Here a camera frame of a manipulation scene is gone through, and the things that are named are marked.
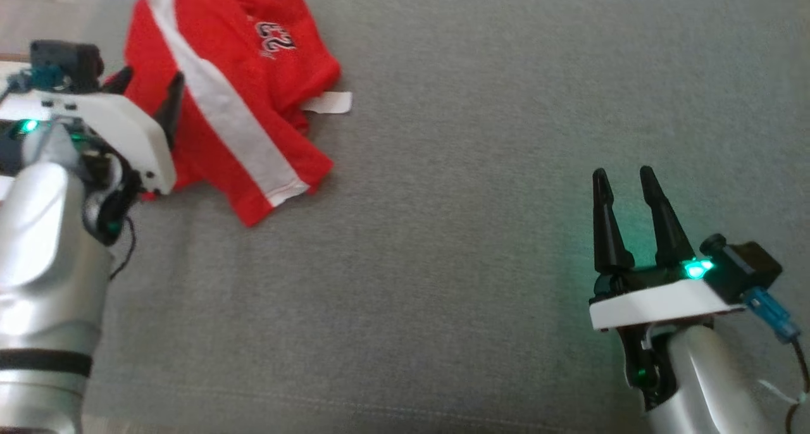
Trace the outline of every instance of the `black cable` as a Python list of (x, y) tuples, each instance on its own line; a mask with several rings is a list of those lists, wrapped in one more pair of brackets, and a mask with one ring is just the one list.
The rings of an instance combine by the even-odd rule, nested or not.
[[(810, 393), (810, 371), (807, 370), (807, 359), (804, 358), (804, 351), (802, 351), (802, 347), (799, 345), (799, 339), (793, 339), (790, 341), (790, 344), (793, 345), (793, 350), (796, 352), (796, 359), (799, 360), (799, 367), (802, 370), (802, 379), (804, 380), (803, 391), (805, 394)], [(787, 410), (787, 416), (785, 417), (785, 431), (787, 434), (793, 432), (791, 426), (793, 423), (793, 415), (799, 410), (799, 406), (801, 406), (801, 402), (790, 406), (790, 409)]]
[(130, 240), (130, 250), (127, 250), (127, 255), (124, 257), (124, 260), (121, 262), (121, 264), (119, 264), (119, 266), (115, 269), (115, 271), (110, 273), (109, 276), (110, 281), (112, 281), (115, 278), (115, 276), (118, 276), (118, 274), (121, 273), (124, 270), (124, 268), (127, 267), (127, 264), (130, 263), (130, 258), (132, 258), (132, 255), (135, 253), (135, 245), (136, 243), (138, 243), (138, 239), (135, 236), (135, 224), (132, 223), (130, 216), (125, 217), (124, 221), (130, 227), (130, 236), (132, 236), (132, 239)]
[(8, 86), (8, 88), (5, 88), (5, 90), (3, 90), (3, 93), (0, 94), (0, 104), (3, 103), (3, 100), (6, 100), (6, 97), (8, 97), (9, 94), (11, 94), (11, 90), (12, 90), (11, 86)]

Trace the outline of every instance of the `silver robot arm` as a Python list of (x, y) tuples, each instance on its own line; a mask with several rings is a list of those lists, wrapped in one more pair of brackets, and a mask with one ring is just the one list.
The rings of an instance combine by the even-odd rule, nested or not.
[(38, 162), (0, 208), (0, 426), (81, 432), (112, 262), (84, 225), (85, 195), (72, 171)]
[(95, 47), (37, 41), (31, 57), (12, 79), (12, 107), (34, 104), (46, 118), (20, 121), (0, 143), (19, 142), (23, 166), (0, 207), (0, 432), (75, 434), (101, 338), (109, 246), (138, 192), (174, 184), (183, 80), (150, 117), (120, 95), (131, 71), (98, 84)]
[(677, 385), (671, 397), (647, 411), (653, 431), (774, 432), (753, 399), (749, 382), (720, 336), (704, 325), (679, 328), (663, 342), (666, 366)]

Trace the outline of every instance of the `clothing tag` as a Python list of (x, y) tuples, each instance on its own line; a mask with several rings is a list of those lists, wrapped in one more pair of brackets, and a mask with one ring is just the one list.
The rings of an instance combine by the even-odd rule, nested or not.
[(318, 114), (341, 115), (352, 110), (352, 93), (327, 91), (301, 104), (301, 110)]

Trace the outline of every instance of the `gray couch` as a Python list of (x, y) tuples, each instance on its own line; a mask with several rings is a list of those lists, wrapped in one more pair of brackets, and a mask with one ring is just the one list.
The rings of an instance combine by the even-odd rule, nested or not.
[[(86, 39), (111, 68), (134, 0)], [(590, 174), (652, 262), (651, 164), (697, 247), (757, 240), (810, 325), (808, 0), (307, 0), (355, 93), (314, 197), (245, 229), (199, 185), (134, 210), (87, 411), (199, 432), (643, 431), (590, 328)], [(781, 426), (792, 354), (718, 330)], [(799, 411), (796, 430), (810, 430)]]

